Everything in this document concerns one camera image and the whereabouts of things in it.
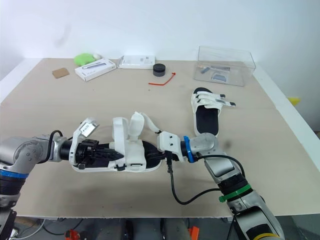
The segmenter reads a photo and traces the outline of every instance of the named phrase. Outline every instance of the velcro strap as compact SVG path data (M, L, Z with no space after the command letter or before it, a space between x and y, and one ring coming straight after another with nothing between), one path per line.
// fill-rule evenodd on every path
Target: velcro strap
M198 91L191 96L191 106L193 113L196 113L199 106L204 106L206 109L218 109L218 114L221 111L223 105L234 107L236 104L234 102L228 102L222 100L225 95L214 94L207 91Z

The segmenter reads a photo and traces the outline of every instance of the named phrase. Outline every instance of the white slipper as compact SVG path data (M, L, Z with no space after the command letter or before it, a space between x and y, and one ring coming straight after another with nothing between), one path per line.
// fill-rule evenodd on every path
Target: white slipper
M196 136L203 133L218 135L218 117L222 106L236 106L234 102L228 102L222 99L225 97L224 94L214 94L204 87L198 87L194 90L191 95L191 106L193 111L194 133Z

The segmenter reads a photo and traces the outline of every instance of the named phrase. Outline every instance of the black cable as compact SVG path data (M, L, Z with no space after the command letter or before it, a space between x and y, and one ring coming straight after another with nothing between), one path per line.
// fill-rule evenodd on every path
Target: black cable
M77 225L75 225L75 227L71 228L72 230L76 229L83 221L84 219L82 218ZM43 230L45 230L48 234L52 234L52 235L56 235L56 236L61 236L61 235L65 235L65 233L54 233L52 231L49 231L48 229L46 229L46 227L43 225L42 226Z
M195 195L194 197L192 197L188 201L181 201L178 198L177 194L176 194L175 182L174 182L174 174L172 172L170 172L170 178L171 178L171 190L172 190L173 197L181 205L187 205L187 204L193 202L194 200L196 200L198 197L202 196L203 194L206 194L206 193L209 193L209 192L213 192L213 191L220 191L219 188L210 188L210 189L207 189L207 190L204 190L204 191L198 193L197 195Z
M58 133L58 134L60 135L60 137L63 136L62 132L59 131L59 130L54 130L54 131L50 134L49 142L48 142L48 150L47 150L47 152L46 152L46 157L45 157L44 160L38 162L38 164L45 163L45 162L48 161L48 159L50 158L52 142L53 142L53 139L54 139L54 135L55 135L56 133Z
M232 222L230 224L230 228L229 228L229 231L228 231L228 235L226 236L226 240L229 240L229 238L231 236L231 232L232 232L232 229L233 229L233 226L234 226L235 219L236 219L236 215L233 215Z
M191 199L189 199L188 201L181 201L177 194L176 194L176 190L175 190L175 181L174 181L174 171L172 169L172 152L169 151L165 151L165 155L166 155L166 164L168 166L168 173L170 174L170 179L171 179L171 191L173 194L174 199L181 205L187 205L191 202L193 202L194 200L196 200L198 197L209 193L209 192L213 192L213 191L220 191L219 188L210 188L207 190L204 190L202 192L200 192L199 194L195 195L194 197L192 197Z
M246 177L244 167L242 166L242 164L237 159L235 159L232 156L228 156L228 155L204 155L204 156L198 156L196 159L199 160L199 159L205 159L205 158L225 158L225 159L230 159L231 161L234 161L236 164L239 165L243 177Z

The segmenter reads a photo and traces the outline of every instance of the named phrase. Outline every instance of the black sole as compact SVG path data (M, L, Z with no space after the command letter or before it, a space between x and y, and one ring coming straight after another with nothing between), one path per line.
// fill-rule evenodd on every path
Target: black sole
M194 90L194 94L197 92L208 92L212 93L205 87L198 87ZM205 108L204 105L198 106L195 112L196 129L200 134L210 133L217 135L219 132L219 121L218 121L218 109L216 108Z

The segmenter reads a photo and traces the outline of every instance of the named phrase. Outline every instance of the yellow object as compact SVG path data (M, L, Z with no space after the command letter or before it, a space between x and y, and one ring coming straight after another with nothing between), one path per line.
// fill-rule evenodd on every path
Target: yellow object
M293 106L297 105L301 101L299 97L288 97L288 100Z
M259 240L259 239L262 239L262 238L265 238L265 237L276 237L276 238L279 238L279 236L274 234L274 233L262 233L262 234L256 236L253 240Z

